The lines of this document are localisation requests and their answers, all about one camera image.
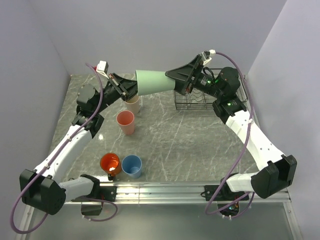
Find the tall green plastic cup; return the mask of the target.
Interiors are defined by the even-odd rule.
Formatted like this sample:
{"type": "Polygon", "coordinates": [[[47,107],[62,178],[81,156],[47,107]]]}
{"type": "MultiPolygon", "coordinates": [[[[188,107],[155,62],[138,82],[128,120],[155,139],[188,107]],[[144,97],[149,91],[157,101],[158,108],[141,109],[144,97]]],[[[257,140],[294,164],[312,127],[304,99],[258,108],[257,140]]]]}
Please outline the tall green plastic cup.
{"type": "Polygon", "coordinates": [[[176,82],[167,77],[164,71],[136,70],[137,94],[151,95],[175,89],[176,82]]]}

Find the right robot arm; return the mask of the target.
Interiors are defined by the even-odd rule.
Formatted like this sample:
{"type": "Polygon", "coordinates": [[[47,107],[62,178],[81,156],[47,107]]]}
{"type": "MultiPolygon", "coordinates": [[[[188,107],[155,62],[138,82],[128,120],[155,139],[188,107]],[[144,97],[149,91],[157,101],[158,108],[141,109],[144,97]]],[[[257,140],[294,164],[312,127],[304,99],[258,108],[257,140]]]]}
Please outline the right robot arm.
{"type": "Polygon", "coordinates": [[[243,142],[258,168],[257,172],[243,174],[229,170],[214,194],[231,200],[237,193],[255,193],[266,199],[292,185],[297,160],[266,137],[253,119],[254,110],[247,109],[239,99],[237,91],[245,84],[240,68],[236,64],[224,67],[214,76],[205,66],[214,54],[213,50],[198,54],[191,62],[166,71],[165,76],[175,81],[174,90],[182,95],[196,89],[214,97],[214,113],[243,142]]]}

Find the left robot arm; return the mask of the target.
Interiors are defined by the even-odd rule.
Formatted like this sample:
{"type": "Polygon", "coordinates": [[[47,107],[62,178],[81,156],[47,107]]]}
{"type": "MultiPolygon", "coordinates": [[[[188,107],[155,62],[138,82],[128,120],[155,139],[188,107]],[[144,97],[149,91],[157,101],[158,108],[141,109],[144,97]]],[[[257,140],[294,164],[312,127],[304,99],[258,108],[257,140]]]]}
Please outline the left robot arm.
{"type": "Polygon", "coordinates": [[[138,93],[135,80],[111,73],[106,86],[97,90],[91,84],[82,85],[77,93],[76,116],[68,132],[46,159],[34,170],[25,169],[19,176],[21,200],[49,215],[55,215],[64,203],[85,197],[95,201],[101,197],[100,181],[91,175],[62,182],[67,168],[100,130],[104,118],[101,112],[122,99],[132,99],[138,93]]]}

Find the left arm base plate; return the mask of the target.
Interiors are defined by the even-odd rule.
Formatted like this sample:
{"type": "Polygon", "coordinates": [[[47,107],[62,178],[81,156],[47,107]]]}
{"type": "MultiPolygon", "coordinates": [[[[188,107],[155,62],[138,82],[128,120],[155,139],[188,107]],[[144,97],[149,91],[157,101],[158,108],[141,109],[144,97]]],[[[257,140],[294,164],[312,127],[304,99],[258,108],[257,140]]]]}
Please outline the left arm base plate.
{"type": "Polygon", "coordinates": [[[107,202],[90,201],[88,198],[96,200],[104,200],[114,203],[116,201],[117,187],[116,186],[101,186],[99,193],[95,196],[80,196],[73,200],[71,203],[80,204],[81,214],[90,218],[109,218],[111,217],[116,208],[107,202]]]}

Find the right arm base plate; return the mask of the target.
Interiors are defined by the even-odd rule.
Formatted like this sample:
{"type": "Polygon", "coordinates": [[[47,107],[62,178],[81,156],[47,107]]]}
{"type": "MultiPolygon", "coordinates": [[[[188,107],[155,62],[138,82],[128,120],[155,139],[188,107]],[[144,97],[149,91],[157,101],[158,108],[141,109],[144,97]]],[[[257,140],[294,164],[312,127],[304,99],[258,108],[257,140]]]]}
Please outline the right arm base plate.
{"type": "MultiPolygon", "coordinates": [[[[208,202],[214,192],[217,190],[218,185],[205,185],[204,186],[204,191],[200,194],[201,197],[205,198],[205,200],[208,202]]],[[[219,193],[216,195],[214,198],[214,201],[216,202],[232,202],[236,200],[237,198],[241,197],[244,195],[244,191],[239,191],[239,192],[232,192],[229,187],[223,186],[222,189],[219,191],[219,193]]],[[[226,209],[223,209],[220,211],[220,214],[223,216],[231,216],[235,217],[240,213],[240,203],[236,202],[231,206],[228,206],[226,209]]]]}

